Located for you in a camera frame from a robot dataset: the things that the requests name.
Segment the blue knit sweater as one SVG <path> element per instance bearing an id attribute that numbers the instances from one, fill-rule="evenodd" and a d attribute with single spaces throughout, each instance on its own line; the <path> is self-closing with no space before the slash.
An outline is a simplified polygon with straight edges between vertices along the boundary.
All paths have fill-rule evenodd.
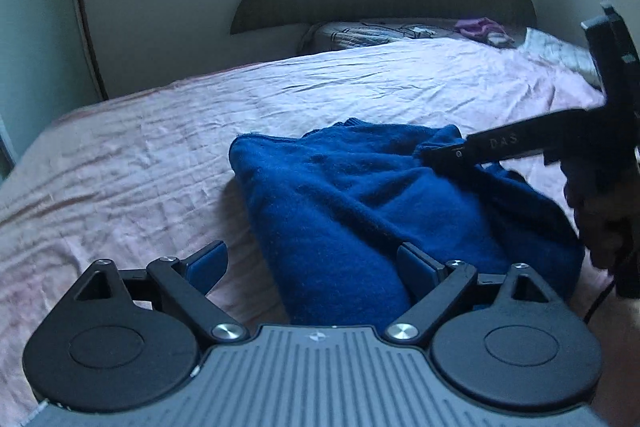
<path id="1" fill-rule="evenodd" d="M 525 262 L 572 297 L 584 250 L 563 210 L 497 164 L 423 164 L 427 150 L 460 143 L 454 126 L 357 119 L 232 142 L 250 226 L 293 324 L 385 329 L 411 305 L 398 272 L 405 243 L 488 273 Z"/>

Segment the checkered pillow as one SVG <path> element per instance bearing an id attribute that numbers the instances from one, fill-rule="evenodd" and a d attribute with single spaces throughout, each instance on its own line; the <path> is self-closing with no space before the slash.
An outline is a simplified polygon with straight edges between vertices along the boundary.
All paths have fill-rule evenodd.
<path id="1" fill-rule="evenodd" d="M 601 81 L 592 56 L 587 49 L 581 46 L 556 38 L 544 31 L 527 27 L 525 40 L 520 46 L 520 50 L 538 55 L 549 63 L 577 72 L 591 87 L 601 89 Z"/>

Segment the purple small garment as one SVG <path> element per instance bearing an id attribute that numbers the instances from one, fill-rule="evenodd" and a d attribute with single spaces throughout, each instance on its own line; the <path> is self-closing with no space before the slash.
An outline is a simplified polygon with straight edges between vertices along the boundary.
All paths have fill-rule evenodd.
<path id="1" fill-rule="evenodd" d="M 513 39 L 506 30 L 494 20 L 487 17 L 475 20 L 458 20 L 454 30 L 465 38 L 493 46 L 494 48 L 510 48 Z"/>

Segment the pink wrinkled bed sheet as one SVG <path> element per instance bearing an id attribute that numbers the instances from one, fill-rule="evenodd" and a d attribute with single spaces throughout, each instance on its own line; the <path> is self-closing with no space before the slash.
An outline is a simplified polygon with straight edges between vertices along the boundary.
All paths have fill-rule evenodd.
<path id="1" fill-rule="evenodd" d="M 1 185 L 2 424 L 35 408 L 24 347 L 96 259 L 142 268 L 223 241 L 213 302 L 248 326 L 285 320 L 229 164 L 239 134 L 296 138 L 348 118 L 473 133 L 601 100 L 533 52 L 438 38 L 229 69 L 66 115 Z"/>

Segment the glass sliding wardrobe door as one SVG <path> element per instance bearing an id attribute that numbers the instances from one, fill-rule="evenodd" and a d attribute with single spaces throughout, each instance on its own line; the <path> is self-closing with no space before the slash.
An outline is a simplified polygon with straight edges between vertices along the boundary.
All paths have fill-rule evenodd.
<path id="1" fill-rule="evenodd" d="M 1 174 L 51 122 L 103 101 L 80 0 L 1 0 Z"/>

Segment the patterned pillow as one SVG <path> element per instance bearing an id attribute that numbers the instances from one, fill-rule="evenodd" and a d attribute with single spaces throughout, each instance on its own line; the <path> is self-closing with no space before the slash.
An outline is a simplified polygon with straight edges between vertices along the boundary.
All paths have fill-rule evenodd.
<path id="1" fill-rule="evenodd" d="M 456 20 L 446 18 L 372 18 L 356 22 L 326 22 L 310 26 L 297 46 L 298 55 L 382 46 L 402 40 L 463 39 Z"/>

